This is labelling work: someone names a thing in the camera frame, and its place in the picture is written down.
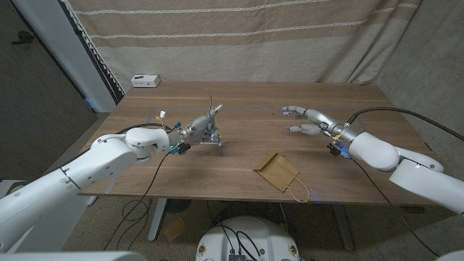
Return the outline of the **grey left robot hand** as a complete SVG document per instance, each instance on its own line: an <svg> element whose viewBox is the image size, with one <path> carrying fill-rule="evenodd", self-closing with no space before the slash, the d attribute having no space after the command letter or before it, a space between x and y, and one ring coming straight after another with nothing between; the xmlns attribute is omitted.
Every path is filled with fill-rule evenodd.
<svg viewBox="0 0 464 261"><path fill-rule="evenodd" d="M187 126L177 123L174 129L167 132L171 154L185 154L192 146L198 144L223 145L220 130L215 125L215 116L223 108L223 104L210 106L206 115L195 119Z"/></svg>

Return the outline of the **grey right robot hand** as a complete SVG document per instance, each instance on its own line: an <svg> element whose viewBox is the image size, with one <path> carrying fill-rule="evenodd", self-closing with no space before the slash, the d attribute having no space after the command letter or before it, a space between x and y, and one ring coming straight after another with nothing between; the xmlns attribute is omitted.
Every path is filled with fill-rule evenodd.
<svg viewBox="0 0 464 261"><path fill-rule="evenodd" d="M351 129L348 123L341 124L338 120L315 109L285 106L282 107L282 110L284 115L295 114L297 117L305 117L311 122L311 124L287 126L284 128L285 131L291 133L299 132L311 136L322 133L324 136L333 139L327 146L333 156L341 155L346 159L351 158L349 155L349 143L353 142L360 133Z"/></svg>

